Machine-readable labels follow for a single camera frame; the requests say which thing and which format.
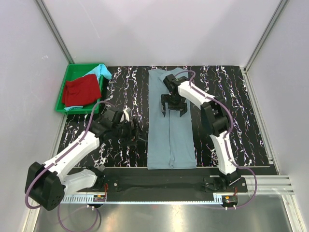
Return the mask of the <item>grey-blue polo shirt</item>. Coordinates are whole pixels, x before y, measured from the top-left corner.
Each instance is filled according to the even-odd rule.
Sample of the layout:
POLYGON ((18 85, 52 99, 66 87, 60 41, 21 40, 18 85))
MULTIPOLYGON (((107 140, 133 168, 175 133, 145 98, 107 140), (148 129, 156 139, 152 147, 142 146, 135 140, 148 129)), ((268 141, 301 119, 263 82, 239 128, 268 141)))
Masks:
POLYGON ((188 77, 181 68, 171 71, 149 70, 149 132, 148 132, 148 169, 195 169, 195 156, 190 102, 183 115, 177 111, 161 112, 161 95, 168 94, 163 80, 169 74, 188 77))

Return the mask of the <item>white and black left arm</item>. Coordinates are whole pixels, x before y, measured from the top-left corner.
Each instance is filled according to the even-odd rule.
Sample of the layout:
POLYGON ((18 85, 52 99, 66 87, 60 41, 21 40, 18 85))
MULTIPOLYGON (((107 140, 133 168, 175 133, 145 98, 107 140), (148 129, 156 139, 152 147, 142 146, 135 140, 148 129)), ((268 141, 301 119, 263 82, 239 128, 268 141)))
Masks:
POLYGON ((139 121, 130 115, 130 109, 107 109, 97 119, 91 119, 86 129, 68 147, 43 164, 34 162, 27 173, 25 202, 28 208, 34 200, 47 211, 54 210, 68 194, 91 188, 100 191, 107 186, 104 167, 84 167, 70 174, 73 167, 85 156, 108 140, 115 139, 124 146, 146 142, 139 121))

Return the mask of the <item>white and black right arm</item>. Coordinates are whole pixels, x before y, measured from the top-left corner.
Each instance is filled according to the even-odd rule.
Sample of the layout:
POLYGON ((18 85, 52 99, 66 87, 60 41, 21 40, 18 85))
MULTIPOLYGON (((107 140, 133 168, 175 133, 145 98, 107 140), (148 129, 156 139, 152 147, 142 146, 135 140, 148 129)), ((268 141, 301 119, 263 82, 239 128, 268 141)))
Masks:
POLYGON ((205 185, 205 187, 209 190, 231 191, 240 180, 229 137, 233 129, 232 115, 223 104, 223 98, 216 98, 196 87, 192 79, 176 76, 169 74, 163 79, 168 94, 161 95, 161 112, 165 116, 169 109, 178 111, 180 116, 183 116, 188 110, 186 101, 190 101, 200 109, 201 124, 214 144, 219 169, 219 177, 213 186, 205 185))

